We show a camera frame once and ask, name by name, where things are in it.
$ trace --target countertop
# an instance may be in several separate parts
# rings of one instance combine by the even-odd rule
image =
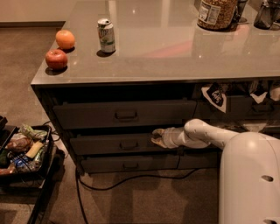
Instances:
[[[43,61],[31,84],[274,79],[280,76],[280,30],[255,28],[257,7],[251,5],[243,23],[207,31],[197,26],[200,1],[78,2],[63,26],[76,38],[67,69],[54,72]],[[116,51],[108,57],[99,54],[99,18],[110,18],[115,29]]]

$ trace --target gray carpet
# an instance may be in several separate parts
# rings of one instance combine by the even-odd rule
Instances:
[[[41,125],[48,121],[30,88],[33,76],[51,47],[55,27],[0,28],[0,115],[8,124]],[[65,172],[55,185],[49,205],[38,223],[84,223],[79,206],[75,167],[65,151]],[[175,176],[181,171],[141,171],[85,175],[90,186],[109,187],[139,174]],[[201,169],[187,178],[135,178],[108,191],[92,191],[80,185],[80,198],[88,223],[218,223],[218,171]],[[26,223],[33,204],[0,201],[0,223]]]

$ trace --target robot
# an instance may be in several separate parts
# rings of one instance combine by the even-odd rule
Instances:
[[[257,132],[211,126],[192,119],[181,128],[155,129],[151,141],[164,148],[222,150],[219,224],[280,223],[280,140]]]

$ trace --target glass jar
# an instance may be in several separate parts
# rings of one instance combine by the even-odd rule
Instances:
[[[212,31],[227,29],[236,5],[237,0],[201,0],[198,26]]]

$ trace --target aluminum can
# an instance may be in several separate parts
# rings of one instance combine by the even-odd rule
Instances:
[[[98,20],[97,26],[98,36],[100,40],[101,51],[104,53],[112,53],[115,49],[114,26],[107,18]]]

